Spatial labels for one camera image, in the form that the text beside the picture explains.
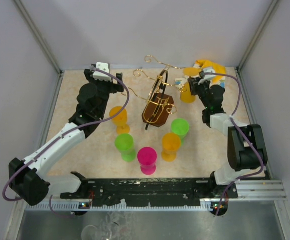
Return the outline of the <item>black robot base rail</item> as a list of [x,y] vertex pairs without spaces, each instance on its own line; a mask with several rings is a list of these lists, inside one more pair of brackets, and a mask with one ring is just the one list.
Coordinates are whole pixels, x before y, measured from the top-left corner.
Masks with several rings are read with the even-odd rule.
[[62,193],[63,200],[90,201],[93,207],[199,207],[203,199],[223,202],[237,197],[236,186],[218,186],[209,178],[97,178],[81,179],[75,193]]

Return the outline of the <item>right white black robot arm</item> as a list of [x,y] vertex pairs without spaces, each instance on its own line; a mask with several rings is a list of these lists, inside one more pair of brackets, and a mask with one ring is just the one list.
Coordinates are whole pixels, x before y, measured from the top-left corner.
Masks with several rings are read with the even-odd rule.
[[222,107],[225,89],[220,85],[211,85],[201,77],[190,77],[188,84],[191,95],[198,96],[204,106],[202,122],[227,137],[228,163],[211,174],[214,182],[208,185],[209,194],[219,198],[226,192],[226,185],[252,176],[250,170],[263,171],[268,156],[262,128],[235,121],[225,113]]

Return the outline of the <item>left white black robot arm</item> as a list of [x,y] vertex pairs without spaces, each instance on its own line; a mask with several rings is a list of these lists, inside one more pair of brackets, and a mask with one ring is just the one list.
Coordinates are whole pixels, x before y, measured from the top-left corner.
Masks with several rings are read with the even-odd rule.
[[78,173],[61,176],[47,176],[52,166],[70,149],[88,138],[105,122],[104,114],[110,94],[126,90],[123,75],[111,75],[94,65],[84,70],[87,84],[77,96],[75,113],[68,123],[51,140],[23,160],[14,158],[8,165],[7,187],[13,190],[20,200],[35,206],[49,196],[68,194],[78,198],[89,192],[83,177]]

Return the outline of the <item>gold wire wine glass rack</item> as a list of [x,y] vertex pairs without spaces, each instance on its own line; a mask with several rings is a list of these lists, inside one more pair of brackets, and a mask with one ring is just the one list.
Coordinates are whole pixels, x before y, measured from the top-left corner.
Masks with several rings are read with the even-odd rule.
[[183,70],[184,67],[177,67],[167,63],[163,63],[157,60],[152,55],[146,55],[144,61],[151,63],[153,61],[164,66],[164,69],[156,76],[156,78],[149,77],[143,70],[136,69],[133,71],[133,76],[140,77],[141,75],[146,76],[148,79],[153,81],[153,86],[147,97],[141,97],[135,93],[135,91],[128,87],[127,90],[132,92],[134,96],[145,101],[145,107],[141,114],[143,123],[146,124],[145,129],[148,130],[149,126],[156,128],[166,124],[166,121],[170,115],[177,112],[177,107],[174,105],[172,96],[165,93],[167,87],[176,88],[180,93],[184,93],[185,90],[183,84],[171,84],[168,83],[168,76],[170,69]]

